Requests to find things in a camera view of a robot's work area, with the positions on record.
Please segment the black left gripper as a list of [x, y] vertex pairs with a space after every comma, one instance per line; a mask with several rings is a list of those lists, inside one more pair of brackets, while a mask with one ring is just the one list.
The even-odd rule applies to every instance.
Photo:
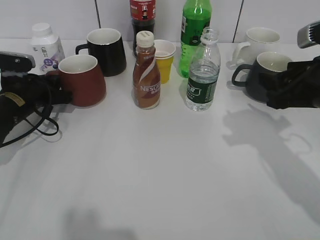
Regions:
[[19, 94], [32, 104], [70, 104], [73, 101], [71, 91], [61, 90], [58, 75], [29, 74], [19, 82]]

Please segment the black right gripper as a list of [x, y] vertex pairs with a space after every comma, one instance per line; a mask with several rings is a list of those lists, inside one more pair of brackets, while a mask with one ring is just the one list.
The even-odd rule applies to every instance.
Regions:
[[266, 105], [273, 109], [320, 107], [320, 57], [294, 61], [266, 77]]

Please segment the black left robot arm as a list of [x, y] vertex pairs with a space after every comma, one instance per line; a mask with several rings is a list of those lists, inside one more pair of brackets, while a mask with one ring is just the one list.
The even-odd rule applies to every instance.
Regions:
[[[6, 147], [27, 137], [48, 121], [58, 123], [50, 115], [54, 105], [69, 104], [73, 100], [71, 91], [63, 90], [61, 78], [56, 73], [37, 75], [35, 59], [30, 54], [1, 51], [0, 53], [0, 146]], [[6, 137], [28, 116], [37, 114], [38, 123], [22, 135], [6, 141]]]

